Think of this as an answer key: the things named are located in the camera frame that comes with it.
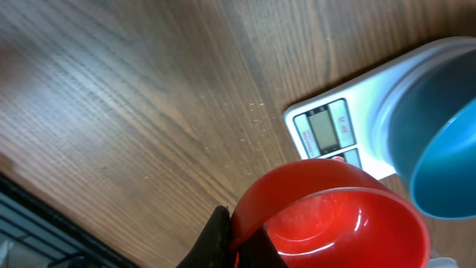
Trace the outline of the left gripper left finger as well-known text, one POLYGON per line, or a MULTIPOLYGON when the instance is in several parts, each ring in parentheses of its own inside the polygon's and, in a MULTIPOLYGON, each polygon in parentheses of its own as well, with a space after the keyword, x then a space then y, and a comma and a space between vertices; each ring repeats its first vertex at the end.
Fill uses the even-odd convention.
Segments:
POLYGON ((232 257, 231 217, 229 210, 217 206, 205 224, 192 249, 178 264, 177 268, 229 268, 232 257))

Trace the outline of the red measuring scoop blue handle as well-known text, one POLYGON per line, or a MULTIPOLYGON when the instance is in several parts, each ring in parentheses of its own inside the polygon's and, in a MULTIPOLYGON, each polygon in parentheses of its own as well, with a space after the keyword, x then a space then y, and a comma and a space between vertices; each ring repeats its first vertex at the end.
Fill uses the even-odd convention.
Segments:
POLYGON ((331 159, 278 167, 241 197, 232 252, 265 228, 288 267, 426 267, 431 242, 419 212, 363 170, 331 159))

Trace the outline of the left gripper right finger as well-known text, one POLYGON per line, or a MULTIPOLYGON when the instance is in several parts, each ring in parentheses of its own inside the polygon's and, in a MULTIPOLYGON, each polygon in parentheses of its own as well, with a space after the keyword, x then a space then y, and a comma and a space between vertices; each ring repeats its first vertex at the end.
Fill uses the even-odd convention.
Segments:
POLYGON ((238 257, 238 268, 289 268, 275 249, 266 226, 241 245, 238 257))

